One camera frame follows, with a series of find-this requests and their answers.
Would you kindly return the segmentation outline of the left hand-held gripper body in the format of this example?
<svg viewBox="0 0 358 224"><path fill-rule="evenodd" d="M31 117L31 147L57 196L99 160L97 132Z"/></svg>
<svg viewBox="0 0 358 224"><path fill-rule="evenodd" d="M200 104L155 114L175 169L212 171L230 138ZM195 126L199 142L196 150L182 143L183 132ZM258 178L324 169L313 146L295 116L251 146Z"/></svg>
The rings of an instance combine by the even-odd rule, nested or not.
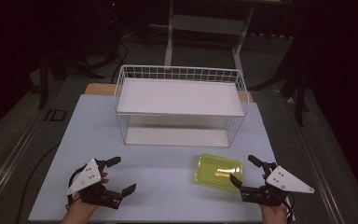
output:
<svg viewBox="0 0 358 224"><path fill-rule="evenodd" d="M103 161L91 159L89 163L78 168L70 177L67 190L67 205L79 193L84 203L97 204L118 209L123 197L121 193L108 190L103 185Z"/></svg>

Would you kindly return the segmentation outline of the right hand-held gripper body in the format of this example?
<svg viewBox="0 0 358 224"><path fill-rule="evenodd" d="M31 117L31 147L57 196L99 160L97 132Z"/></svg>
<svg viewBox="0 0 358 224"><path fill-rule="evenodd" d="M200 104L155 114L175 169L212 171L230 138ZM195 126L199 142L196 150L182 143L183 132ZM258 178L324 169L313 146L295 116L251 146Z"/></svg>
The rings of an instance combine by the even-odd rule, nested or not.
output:
<svg viewBox="0 0 358 224"><path fill-rule="evenodd" d="M247 203L257 203L267 206L283 204L292 192L309 193L314 188L292 175L275 162L254 161L254 165L264 170L265 185L259 188L245 187L240 184L241 199Z"/></svg>

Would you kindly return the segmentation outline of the yellow-green plastic tray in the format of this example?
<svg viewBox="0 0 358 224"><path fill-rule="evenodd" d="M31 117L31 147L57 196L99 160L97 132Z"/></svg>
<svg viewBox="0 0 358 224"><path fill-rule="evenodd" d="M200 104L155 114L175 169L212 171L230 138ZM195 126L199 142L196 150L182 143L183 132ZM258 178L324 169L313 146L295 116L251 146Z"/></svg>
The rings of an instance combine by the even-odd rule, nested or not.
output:
<svg viewBox="0 0 358 224"><path fill-rule="evenodd" d="M230 158L203 153L199 156L195 180L207 187L236 190L230 176L234 175L243 181L243 166L240 161Z"/></svg>

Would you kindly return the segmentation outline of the person's left hand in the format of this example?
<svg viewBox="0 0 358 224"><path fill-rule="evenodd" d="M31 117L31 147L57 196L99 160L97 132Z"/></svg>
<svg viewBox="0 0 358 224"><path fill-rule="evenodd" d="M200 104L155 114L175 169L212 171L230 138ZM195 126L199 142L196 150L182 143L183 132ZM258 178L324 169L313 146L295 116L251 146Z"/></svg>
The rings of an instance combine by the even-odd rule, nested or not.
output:
<svg viewBox="0 0 358 224"><path fill-rule="evenodd" d="M88 224L98 208L97 204L84 203L77 192L60 224Z"/></svg>

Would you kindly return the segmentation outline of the person's right hand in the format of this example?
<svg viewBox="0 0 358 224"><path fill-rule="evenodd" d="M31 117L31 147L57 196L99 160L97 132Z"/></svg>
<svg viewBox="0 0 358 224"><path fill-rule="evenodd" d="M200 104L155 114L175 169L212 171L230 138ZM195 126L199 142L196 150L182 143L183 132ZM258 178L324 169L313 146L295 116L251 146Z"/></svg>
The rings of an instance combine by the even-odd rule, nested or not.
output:
<svg viewBox="0 0 358 224"><path fill-rule="evenodd" d="M281 203L279 206L260 204L259 207L261 209L263 224L289 224L286 203Z"/></svg>

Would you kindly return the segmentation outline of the pale blue table board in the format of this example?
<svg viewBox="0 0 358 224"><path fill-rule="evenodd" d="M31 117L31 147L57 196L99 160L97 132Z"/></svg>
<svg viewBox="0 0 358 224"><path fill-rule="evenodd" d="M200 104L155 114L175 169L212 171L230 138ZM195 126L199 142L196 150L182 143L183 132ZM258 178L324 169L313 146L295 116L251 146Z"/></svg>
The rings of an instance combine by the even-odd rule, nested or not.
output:
<svg viewBox="0 0 358 224"><path fill-rule="evenodd" d="M108 169L108 189L134 185L117 210L101 208L101 222L256 223L259 207L245 203L236 190L209 188L195 180L203 147L134 146L122 141L113 100L80 96L61 144L35 200L29 219L57 221L66 212L68 180L75 169L92 159L120 157Z"/></svg>

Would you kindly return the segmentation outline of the black rectangular floor plate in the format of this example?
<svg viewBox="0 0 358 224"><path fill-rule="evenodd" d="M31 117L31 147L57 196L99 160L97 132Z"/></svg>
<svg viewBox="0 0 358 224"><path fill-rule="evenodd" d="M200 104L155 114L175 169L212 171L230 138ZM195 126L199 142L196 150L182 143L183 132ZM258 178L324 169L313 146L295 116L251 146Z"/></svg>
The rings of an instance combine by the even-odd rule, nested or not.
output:
<svg viewBox="0 0 358 224"><path fill-rule="evenodd" d="M64 121L67 116L66 110L50 109L46 114L44 121Z"/></svg>

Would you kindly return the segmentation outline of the black tripod stand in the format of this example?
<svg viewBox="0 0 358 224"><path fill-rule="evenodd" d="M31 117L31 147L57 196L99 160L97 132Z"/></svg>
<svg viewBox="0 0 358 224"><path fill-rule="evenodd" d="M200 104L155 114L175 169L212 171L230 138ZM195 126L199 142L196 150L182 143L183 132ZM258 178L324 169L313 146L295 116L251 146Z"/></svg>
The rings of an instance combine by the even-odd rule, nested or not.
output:
<svg viewBox="0 0 358 224"><path fill-rule="evenodd" d="M309 54L303 53L301 47L293 43L286 51L277 71L272 78L254 85L249 91L260 91L272 84L283 81L280 90L282 98L291 98L296 93L295 119L300 127L303 127L303 108L305 106L305 91Z"/></svg>

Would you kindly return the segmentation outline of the metal floor rail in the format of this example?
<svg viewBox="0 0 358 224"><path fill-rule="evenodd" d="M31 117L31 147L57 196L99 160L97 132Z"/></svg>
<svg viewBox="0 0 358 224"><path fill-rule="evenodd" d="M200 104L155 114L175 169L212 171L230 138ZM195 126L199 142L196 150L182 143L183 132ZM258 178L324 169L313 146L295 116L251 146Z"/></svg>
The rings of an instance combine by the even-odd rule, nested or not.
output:
<svg viewBox="0 0 358 224"><path fill-rule="evenodd" d="M35 130L42 122L46 116L48 109L36 109L35 114L32 116L32 119L25 131L22 133L20 139L17 141L16 145L11 149L7 158L2 162L0 166L0 193L5 187L7 181L10 179L14 169L18 165L23 153L26 148L29 146L31 139L34 136Z"/></svg>
<svg viewBox="0 0 358 224"><path fill-rule="evenodd" d="M312 119L313 114L320 115L316 109L311 113L306 109L304 118L298 121L296 101L290 98L284 102L307 165L304 173L310 174L318 198L319 205L314 211L326 213L329 224L349 224L344 192L351 186L352 175L337 140L324 119Z"/></svg>

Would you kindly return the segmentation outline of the white metal stand frame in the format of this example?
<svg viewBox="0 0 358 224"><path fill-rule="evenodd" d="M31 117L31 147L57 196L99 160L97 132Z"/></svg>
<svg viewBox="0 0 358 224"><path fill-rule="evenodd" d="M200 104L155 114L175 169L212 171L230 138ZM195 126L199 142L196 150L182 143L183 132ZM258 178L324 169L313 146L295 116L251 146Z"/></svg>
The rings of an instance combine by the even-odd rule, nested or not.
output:
<svg viewBox="0 0 358 224"><path fill-rule="evenodd" d="M237 46L232 49L232 57L235 68L242 71L240 53L245 37L247 36L251 18L253 17L255 11L253 7L250 7L246 10L245 18L243 20L175 14L173 8L174 0L170 0L168 18L168 42L164 60L165 66L172 65L173 31L182 30L220 35L236 35L239 38L239 42Z"/></svg>

